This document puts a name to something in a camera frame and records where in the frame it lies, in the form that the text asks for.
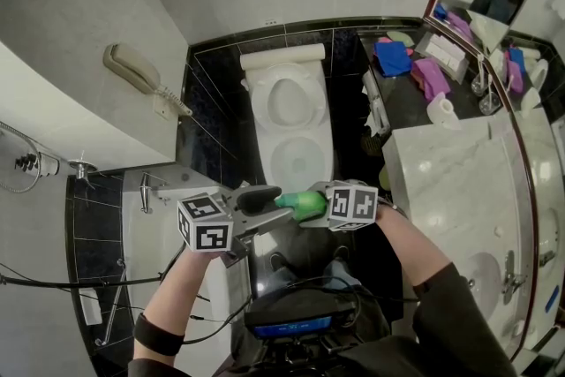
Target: person's arm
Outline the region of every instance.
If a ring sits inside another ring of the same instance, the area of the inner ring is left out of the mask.
[[[379,206],[377,224],[395,251],[412,286],[429,280],[451,262],[422,231],[392,207]]]
[[[516,376],[448,257],[391,207],[379,206],[377,224],[415,286],[420,304],[413,327],[430,356],[457,375]]]
[[[184,336],[194,300],[204,280],[208,264],[216,253],[193,253],[186,249],[167,274],[143,313],[155,327],[175,336]],[[133,347],[133,359],[146,358],[173,366],[175,357],[148,349],[139,341]]]

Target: bathtub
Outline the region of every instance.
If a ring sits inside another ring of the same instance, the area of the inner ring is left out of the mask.
[[[201,175],[193,175],[190,182],[174,180],[165,187],[155,187],[149,206],[153,213],[141,212],[139,181],[140,171],[127,172],[124,179],[122,200],[122,222],[124,258],[128,280],[157,276],[183,243],[177,229],[177,200],[199,193],[218,192],[218,185]],[[144,308],[157,290],[159,283],[128,286],[132,306]],[[219,259],[213,260],[206,272],[199,294],[210,299],[210,303],[196,299],[192,314],[210,320],[225,320],[240,307],[251,294],[246,260],[226,269]],[[133,309],[136,320],[141,310]],[[189,320],[185,339],[209,335],[222,324],[204,320]],[[209,377],[230,354],[231,326],[202,343],[185,345],[177,355],[175,367],[192,377]]]

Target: sink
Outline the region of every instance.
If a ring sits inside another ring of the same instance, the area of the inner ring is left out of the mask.
[[[457,269],[467,278],[478,309],[489,320],[501,295],[502,277],[498,261],[490,253],[477,253]]]

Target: fiducial marker cube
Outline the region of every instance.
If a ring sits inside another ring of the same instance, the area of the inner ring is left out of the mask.
[[[177,203],[178,231],[193,252],[227,252],[233,221],[206,193]]]
[[[379,189],[365,185],[337,186],[330,193],[329,228],[352,231],[371,225],[377,215]]]

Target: telephone handset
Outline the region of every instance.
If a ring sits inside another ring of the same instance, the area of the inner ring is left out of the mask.
[[[104,50],[104,65],[121,78],[130,82],[143,94],[157,94],[177,108],[179,115],[192,116],[186,107],[170,90],[161,85],[157,69],[137,50],[127,44],[110,44]]]
[[[104,65],[141,93],[152,94],[161,85],[161,76],[137,50],[127,44],[111,44],[104,51]]]

